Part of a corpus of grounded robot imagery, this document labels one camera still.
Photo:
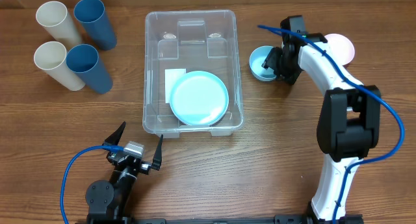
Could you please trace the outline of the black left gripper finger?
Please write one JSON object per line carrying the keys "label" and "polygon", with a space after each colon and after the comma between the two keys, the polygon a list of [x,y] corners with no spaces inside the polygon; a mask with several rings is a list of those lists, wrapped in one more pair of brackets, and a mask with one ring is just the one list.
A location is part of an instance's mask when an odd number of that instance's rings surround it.
{"label": "black left gripper finger", "polygon": [[103,145],[118,145],[124,132],[126,122],[124,121],[108,138],[105,139]]}
{"label": "black left gripper finger", "polygon": [[163,135],[159,138],[159,143],[157,145],[157,148],[155,150],[155,154],[153,156],[153,162],[151,165],[151,168],[154,170],[160,170],[161,164],[162,164],[162,144],[163,144]]}

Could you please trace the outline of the light blue plastic bowl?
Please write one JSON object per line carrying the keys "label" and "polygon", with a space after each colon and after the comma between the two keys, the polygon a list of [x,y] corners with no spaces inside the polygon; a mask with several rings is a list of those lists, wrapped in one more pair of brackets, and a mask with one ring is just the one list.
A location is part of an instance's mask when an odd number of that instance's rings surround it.
{"label": "light blue plastic bowl", "polygon": [[250,55],[249,65],[253,76],[263,82],[273,81],[276,79],[274,70],[271,68],[264,68],[262,65],[272,50],[272,46],[264,45],[256,48]]}

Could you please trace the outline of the light blue plastic plate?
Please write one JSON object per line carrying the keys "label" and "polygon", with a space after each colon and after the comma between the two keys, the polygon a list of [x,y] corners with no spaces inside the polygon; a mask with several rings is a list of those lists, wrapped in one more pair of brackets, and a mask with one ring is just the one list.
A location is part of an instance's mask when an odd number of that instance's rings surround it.
{"label": "light blue plastic plate", "polygon": [[186,125],[214,125],[228,109],[228,89],[212,73],[191,71],[172,86],[169,104],[175,117]]}

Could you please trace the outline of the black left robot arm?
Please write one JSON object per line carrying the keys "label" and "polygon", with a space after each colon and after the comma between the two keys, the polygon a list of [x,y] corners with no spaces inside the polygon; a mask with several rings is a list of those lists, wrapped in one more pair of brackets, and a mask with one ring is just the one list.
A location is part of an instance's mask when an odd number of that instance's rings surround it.
{"label": "black left robot arm", "polygon": [[159,138],[152,162],[142,159],[144,146],[133,141],[124,147],[118,145],[126,123],[123,122],[102,144],[108,151],[107,160],[114,166],[109,180],[97,180],[86,191],[87,223],[134,223],[125,213],[129,195],[139,174],[160,170],[163,137]]}

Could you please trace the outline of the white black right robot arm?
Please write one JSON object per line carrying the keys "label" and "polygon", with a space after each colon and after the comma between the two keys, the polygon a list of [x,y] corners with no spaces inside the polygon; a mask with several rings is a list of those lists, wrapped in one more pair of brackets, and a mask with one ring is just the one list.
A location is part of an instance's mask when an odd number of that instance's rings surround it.
{"label": "white black right robot arm", "polygon": [[324,96],[317,125],[324,165],[302,221],[362,223],[362,216],[346,215],[345,204],[359,162],[378,143],[380,104],[344,81],[351,74],[342,65],[334,69],[327,39],[308,33],[301,15],[285,18],[280,27],[282,45],[271,49],[262,66],[290,85],[304,71]]}

